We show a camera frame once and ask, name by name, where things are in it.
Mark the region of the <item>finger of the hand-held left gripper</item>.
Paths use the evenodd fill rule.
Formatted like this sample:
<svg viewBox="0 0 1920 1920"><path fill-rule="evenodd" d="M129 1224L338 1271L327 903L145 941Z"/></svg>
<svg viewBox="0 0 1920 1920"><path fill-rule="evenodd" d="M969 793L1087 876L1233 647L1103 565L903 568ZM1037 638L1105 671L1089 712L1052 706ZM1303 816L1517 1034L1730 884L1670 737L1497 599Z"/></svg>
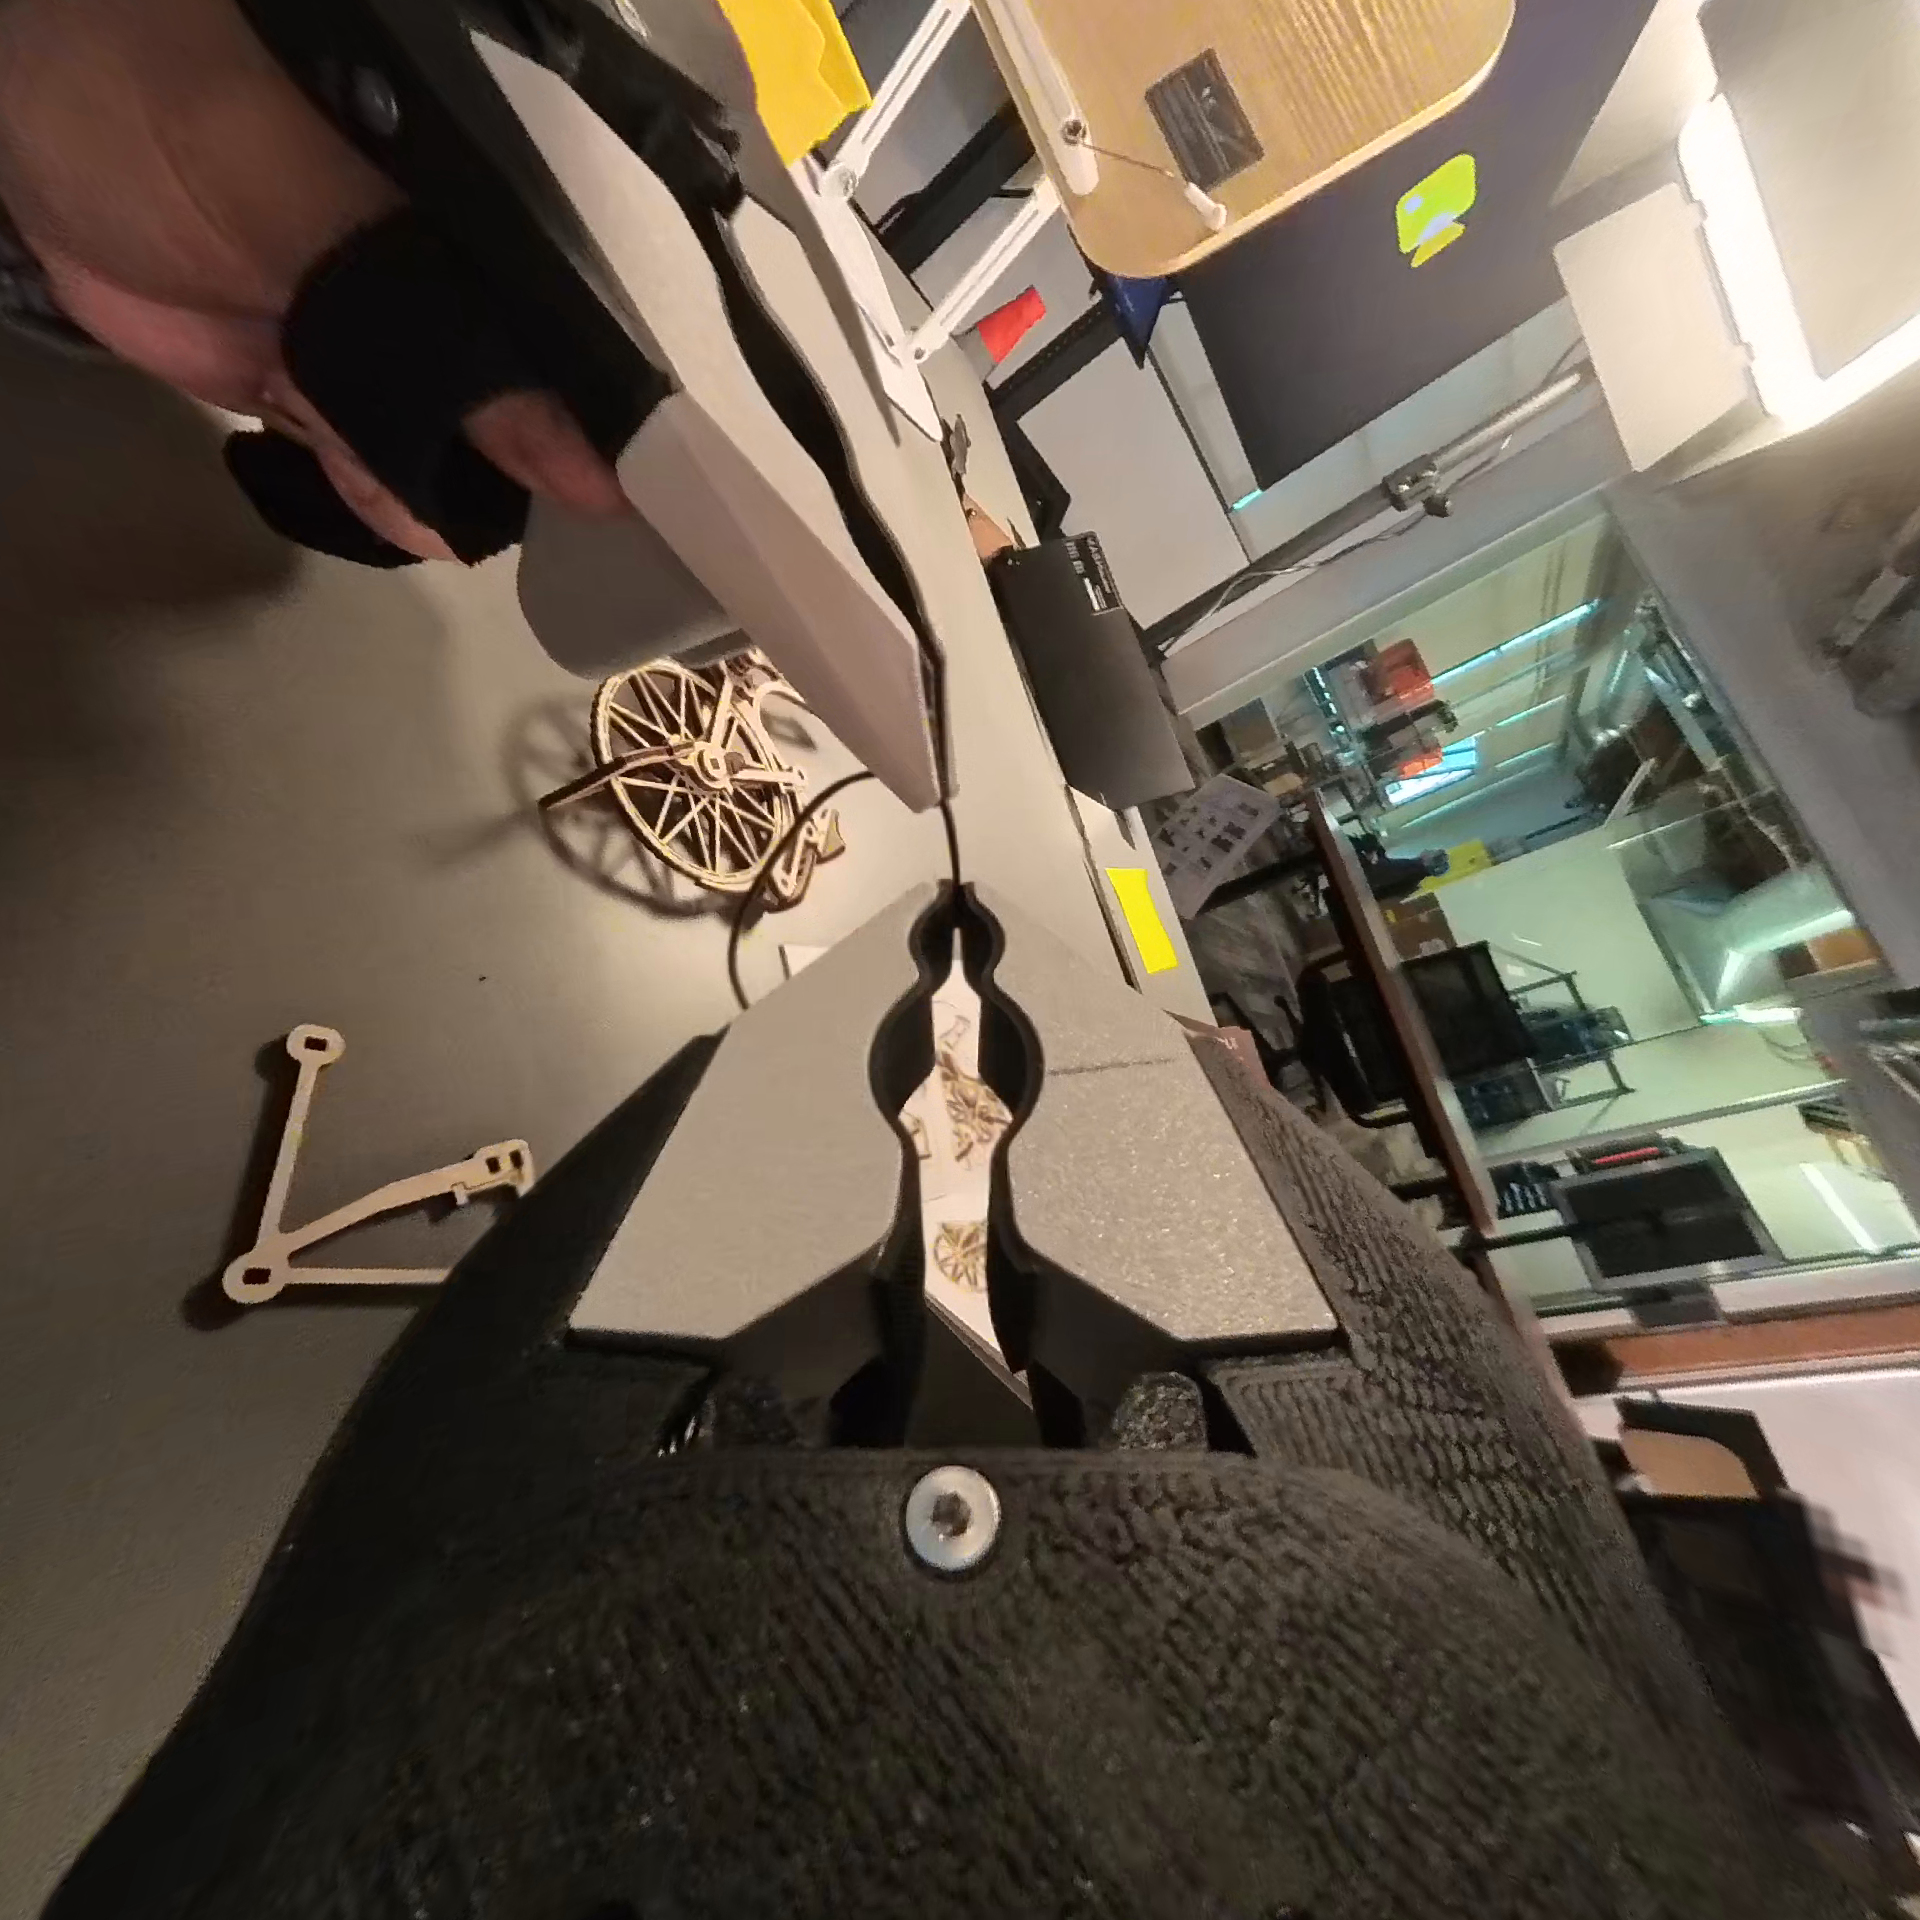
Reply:
<svg viewBox="0 0 1920 1920"><path fill-rule="evenodd" d="M913 633L903 586L857 554L828 476L776 417L775 380L750 369L746 322L664 182L557 76L480 41L614 288L664 396L614 456L628 518L535 502L519 546L519 607L578 677L656 655L759 647L909 808L945 793L932 728L940 649Z"/></svg>
<svg viewBox="0 0 1920 1920"><path fill-rule="evenodd" d="M918 560L940 534L929 444L901 420L804 193L730 217L730 328L759 389L730 426L730 613L768 649L853 630L941 645Z"/></svg>

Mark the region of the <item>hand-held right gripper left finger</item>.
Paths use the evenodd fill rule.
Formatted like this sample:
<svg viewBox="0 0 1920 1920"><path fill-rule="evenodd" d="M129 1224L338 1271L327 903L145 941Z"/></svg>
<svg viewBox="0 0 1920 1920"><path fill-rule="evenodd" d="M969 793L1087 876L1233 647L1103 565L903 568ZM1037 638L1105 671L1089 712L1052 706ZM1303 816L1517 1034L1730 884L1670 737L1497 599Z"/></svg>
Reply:
<svg viewBox="0 0 1920 1920"><path fill-rule="evenodd" d="M918 1150L953 960L913 884L737 1012L568 1312L588 1346L769 1384L834 1445L905 1440L925 1357Z"/></svg>

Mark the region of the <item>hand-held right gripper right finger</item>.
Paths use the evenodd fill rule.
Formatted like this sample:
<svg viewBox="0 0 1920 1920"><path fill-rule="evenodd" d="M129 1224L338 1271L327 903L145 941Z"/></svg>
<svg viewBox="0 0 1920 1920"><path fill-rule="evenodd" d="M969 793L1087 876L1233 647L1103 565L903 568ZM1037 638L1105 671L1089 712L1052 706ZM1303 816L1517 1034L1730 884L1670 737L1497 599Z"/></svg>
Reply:
<svg viewBox="0 0 1920 1920"><path fill-rule="evenodd" d="M1312 1262L1189 1025L984 887L960 892L975 1066L1008 1112L988 1296L1045 1445L1095 1449L1148 1375L1336 1351Z"/></svg>

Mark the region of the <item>black rubber band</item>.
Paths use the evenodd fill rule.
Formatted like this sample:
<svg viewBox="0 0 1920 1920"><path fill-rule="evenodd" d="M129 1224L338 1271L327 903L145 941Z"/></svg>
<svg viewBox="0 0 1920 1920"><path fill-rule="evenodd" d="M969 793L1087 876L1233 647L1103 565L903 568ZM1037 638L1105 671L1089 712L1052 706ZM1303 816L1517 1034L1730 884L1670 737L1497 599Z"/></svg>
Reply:
<svg viewBox="0 0 1920 1920"><path fill-rule="evenodd" d="M800 840L809 834L809 826L821 810L838 801L838 797L844 797L847 790L876 781L878 776L873 770L858 770L830 780L824 785L821 785L812 796L812 799L806 799L800 806L794 821L789 826L783 826L781 836L775 840L772 849L752 876L746 888L735 901L730 920L727 922L727 985L734 999L734 1007L737 1012L745 1012L752 1005L752 997L741 970L741 946L745 941L750 922L761 909L761 903L769 901L772 881L775 877L780 877L781 863L791 853L800 848ZM949 881L953 888L958 888L965 877L965 866L953 799L949 796L941 796L935 808L943 829Z"/></svg>

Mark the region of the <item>triangular wooden frame part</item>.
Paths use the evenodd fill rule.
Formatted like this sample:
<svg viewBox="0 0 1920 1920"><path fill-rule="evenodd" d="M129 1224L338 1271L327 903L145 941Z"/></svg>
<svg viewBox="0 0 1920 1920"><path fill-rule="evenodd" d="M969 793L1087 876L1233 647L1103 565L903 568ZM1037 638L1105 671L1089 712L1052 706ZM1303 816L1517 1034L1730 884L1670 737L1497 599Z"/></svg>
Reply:
<svg viewBox="0 0 1920 1920"><path fill-rule="evenodd" d="M428 1167L367 1192L306 1223L292 1223L292 1200L308 1120L322 1077L348 1050L344 1034L328 1024L296 1024L282 1041L295 1070L278 1124L272 1173L261 1194L252 1246L236 1255L218 1274L229 1305L254 1309L272 1305L286 1290L372 1294L417 1290L439 1287L447 1278L442 1266L322 1266L304 1257L336 1238L358 1232L380 1218L417 1210L439 1202L466 1208L494 1194L522 1197L536 1180L532 1146L520 1138L494 1141L469 1157Z"/></svg>

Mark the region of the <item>wooden bicycle wheel model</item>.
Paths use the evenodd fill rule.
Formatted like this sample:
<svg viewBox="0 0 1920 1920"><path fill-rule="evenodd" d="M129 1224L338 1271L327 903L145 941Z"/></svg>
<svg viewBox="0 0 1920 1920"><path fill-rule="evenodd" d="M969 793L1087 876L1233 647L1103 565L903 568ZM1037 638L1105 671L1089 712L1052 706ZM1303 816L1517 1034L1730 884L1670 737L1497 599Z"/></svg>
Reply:
<svg viewBox="0 0 1920 1920"><path fill-rule="evenodd" d="M664 872L793 908L847 848L838 808L809 808L809 780L776 728L781 708L801 706L759 649L620 670L591 694L583 770L536 808L604 801Z"/></svg>

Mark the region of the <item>person's left hand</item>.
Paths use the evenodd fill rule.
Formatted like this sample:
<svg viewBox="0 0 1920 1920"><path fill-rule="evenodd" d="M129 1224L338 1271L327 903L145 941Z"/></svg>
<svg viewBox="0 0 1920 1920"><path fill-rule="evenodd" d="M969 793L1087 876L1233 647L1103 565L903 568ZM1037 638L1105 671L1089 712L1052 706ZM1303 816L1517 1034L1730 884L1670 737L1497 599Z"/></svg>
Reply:
<svg viewBox="0 0 1920 1920"><path fill-rule="evenodd" d="M237 4L5 4L5 207L118 360L252 420L224 460L286 541L369 568L458 560L300 393L280 322L393 186L282 78ZM621 518L613 462L543 393L469 417L535 500Z"/></svg>

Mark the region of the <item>assembly instruction booklet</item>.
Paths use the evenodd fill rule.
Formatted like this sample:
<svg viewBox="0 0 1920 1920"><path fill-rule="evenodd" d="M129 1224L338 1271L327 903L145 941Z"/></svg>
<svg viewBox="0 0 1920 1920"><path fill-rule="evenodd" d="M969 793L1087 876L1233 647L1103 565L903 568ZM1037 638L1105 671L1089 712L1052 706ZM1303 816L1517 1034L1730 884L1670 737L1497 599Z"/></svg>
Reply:
<svg viewBox="0 0 1920 1920"><path fill-rule="evenodd" d="M905 922L876 922L837 946L785 946L781 957L791 985L804 964L857 961L847 1040L853 1089L880 1126L881 1349L903 1360L918 1340L922 1397L935 1360L950 1353L967 1384L1030 1412L1026 1378L991 1327L991 1161L1012 1114L980 1066L977 991L953 960L925 960Z"/></svg>

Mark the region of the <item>yellow sticky note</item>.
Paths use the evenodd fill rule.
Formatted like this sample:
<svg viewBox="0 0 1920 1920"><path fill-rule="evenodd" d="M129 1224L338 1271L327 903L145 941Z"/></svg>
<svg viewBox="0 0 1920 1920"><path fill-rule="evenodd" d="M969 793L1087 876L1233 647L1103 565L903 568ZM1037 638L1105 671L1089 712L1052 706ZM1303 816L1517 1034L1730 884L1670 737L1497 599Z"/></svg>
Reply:
<svg viewBox="0 0 1920 1920"><path fill-rule="evenodd" d="M1109 866L1103 868L1103 879L1109 881L1110 896L1117 905L1137 969L1145 975L1176 970L1181 953L1160 916L1148 871Z"/></svg>

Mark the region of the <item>yellow plastic bin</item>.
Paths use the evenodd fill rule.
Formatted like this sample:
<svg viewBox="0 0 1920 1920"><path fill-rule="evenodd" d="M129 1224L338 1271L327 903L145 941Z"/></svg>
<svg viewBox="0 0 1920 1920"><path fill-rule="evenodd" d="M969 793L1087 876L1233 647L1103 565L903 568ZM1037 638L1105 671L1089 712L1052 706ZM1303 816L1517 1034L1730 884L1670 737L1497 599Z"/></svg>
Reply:
<svg viewBox="0 0 1920 1920"><path fill-rule="evenodd" d="M757 114L780 161L793 167L873 92L832 2L719 2L752 70Z"/></svg>

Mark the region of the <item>brown long desk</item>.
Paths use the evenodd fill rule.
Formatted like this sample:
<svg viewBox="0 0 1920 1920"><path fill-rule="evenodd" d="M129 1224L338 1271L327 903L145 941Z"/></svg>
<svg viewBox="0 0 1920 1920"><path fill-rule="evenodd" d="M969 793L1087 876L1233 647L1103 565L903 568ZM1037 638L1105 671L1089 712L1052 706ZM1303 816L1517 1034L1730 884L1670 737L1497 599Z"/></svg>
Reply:
<svg viewBox="0 0 1920 1920"><path fill-rule="evenodd" d="M1450 1194L1457 1244L1473 1250L1498 1240L1497 1188L1484 1165L1468 1114L1441 1065L1423 1010L1408 985L1353 840L1319 793L1303 805L1312 848L1328 872L1328 894L1349 970L1377 997L1385 1041L1397 1061L1410 1126L1438 1165L1438 1192Z"/></svg>

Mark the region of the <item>black mesh office chair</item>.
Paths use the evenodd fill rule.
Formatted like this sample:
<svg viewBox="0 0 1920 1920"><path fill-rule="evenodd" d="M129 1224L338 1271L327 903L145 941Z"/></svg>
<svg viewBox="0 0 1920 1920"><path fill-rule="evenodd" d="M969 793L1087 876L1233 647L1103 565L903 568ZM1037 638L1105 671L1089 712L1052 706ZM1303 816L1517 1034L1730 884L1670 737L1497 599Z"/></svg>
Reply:
<svg viewBox="0 0 1920 1920"><path fill-rule="evenodd" d="M1414 957L1401 975L1454 1082L1536 1061L1538 1045L1487 944ZM1359 1126L1401 1117L1408 1071L1381 990L1333 950L1309 961L1296 993L1296 1050L1314 1089Z"/></svg>

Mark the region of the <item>printed leaflet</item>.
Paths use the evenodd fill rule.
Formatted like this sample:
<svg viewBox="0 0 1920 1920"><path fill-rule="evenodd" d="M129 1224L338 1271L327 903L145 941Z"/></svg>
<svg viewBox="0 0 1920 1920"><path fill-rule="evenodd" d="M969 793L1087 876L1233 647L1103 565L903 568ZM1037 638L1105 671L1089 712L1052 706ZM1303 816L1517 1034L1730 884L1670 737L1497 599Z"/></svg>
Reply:
<svg viewBox="0 0 1920 1920"><path fill-rule="evenodd" d="M1150 826L1148 844L1178 920L1201 912L1282 808L1282 799L1263 785L1222 772L1181 796Z"/></svg>

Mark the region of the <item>large dark display panel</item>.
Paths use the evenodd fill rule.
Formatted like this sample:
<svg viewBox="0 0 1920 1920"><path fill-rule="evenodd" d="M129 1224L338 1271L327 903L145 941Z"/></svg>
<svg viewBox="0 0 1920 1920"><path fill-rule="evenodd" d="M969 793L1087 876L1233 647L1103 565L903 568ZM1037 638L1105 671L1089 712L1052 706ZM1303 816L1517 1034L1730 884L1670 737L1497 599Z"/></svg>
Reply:
<svg viewBox="0 0 1920 1920"><path fill-rule="evenodd" d="M1233 506L1557 298L1551 202L1650 13L1514 4L1463 105L1178 277Z"/></svg>

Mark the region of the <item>wooden board on white stand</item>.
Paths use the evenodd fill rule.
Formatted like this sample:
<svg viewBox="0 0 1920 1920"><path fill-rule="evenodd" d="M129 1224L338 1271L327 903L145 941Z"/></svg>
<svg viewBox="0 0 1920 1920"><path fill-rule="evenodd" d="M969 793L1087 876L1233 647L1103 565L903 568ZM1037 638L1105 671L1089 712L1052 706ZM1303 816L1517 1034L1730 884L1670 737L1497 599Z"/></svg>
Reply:
<svg viewBox="0 0 1920 1920"><path fill-rule="evenodd" d="M791 167L823 217L878 374L936 440L922 365L1053 220L1102 271L1174 277L1457 108L1510 2L936 2L870 108ZM973 20L1039 176L975 265L905 325L853 198L887 130Z"/></svg>

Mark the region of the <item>metal storage shelf rack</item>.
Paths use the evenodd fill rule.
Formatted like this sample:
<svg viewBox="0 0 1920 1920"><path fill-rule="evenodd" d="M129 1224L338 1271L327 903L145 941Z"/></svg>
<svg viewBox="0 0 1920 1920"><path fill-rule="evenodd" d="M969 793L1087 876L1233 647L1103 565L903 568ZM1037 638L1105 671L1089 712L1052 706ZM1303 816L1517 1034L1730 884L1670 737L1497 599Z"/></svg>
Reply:
<svg viewBox="0 0 1920 1920"><path fill-rule="evenodd" d="M1414 640L1367 640L1314 671L1334 741L1370 780L1399 781L1440 766L1455 720Z"/></svg>

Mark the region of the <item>black light stand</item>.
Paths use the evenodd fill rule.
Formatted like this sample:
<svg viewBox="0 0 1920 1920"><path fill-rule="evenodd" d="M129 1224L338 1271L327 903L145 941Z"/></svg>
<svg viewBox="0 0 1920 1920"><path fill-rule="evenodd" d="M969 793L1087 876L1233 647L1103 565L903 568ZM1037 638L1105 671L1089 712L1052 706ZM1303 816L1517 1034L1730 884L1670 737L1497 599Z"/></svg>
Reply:
<svg viewBox="0 0 1920 1920"><path fill-rule="evenodd" d="M1510 400L1470 431L1431 447L1417 460L1383 472L1368 488L1342 502L1301 533L1242 562L1216 586L1196 593L1142 630L1150 658L1162 658L1178 640L1224 613L1242 593L1262 584L1296 577L1329 565L1357 543L1383 541L1408 524L1445 518L1454 493L1476 472L1490 470L1508 452L1522 426L1546 415L1554 406L1596 383L1588 359L1554 367L1549 376Z"/></svg>

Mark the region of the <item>white studio light panel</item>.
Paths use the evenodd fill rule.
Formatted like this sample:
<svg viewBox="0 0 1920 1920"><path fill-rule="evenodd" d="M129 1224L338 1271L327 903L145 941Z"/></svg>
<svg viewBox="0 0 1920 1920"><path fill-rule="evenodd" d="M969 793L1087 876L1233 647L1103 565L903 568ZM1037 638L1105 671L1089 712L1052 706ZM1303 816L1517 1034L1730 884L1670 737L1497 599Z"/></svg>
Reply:
<svg viewBox="0 0 1920 1920"><path fill-rule="evenodd" d="M1906 317L1833 372L1789 285L1735 109L1679 127L1663 180L1551 245L1625 463L1686 478L1810 431L1916 369Z"/></svg>

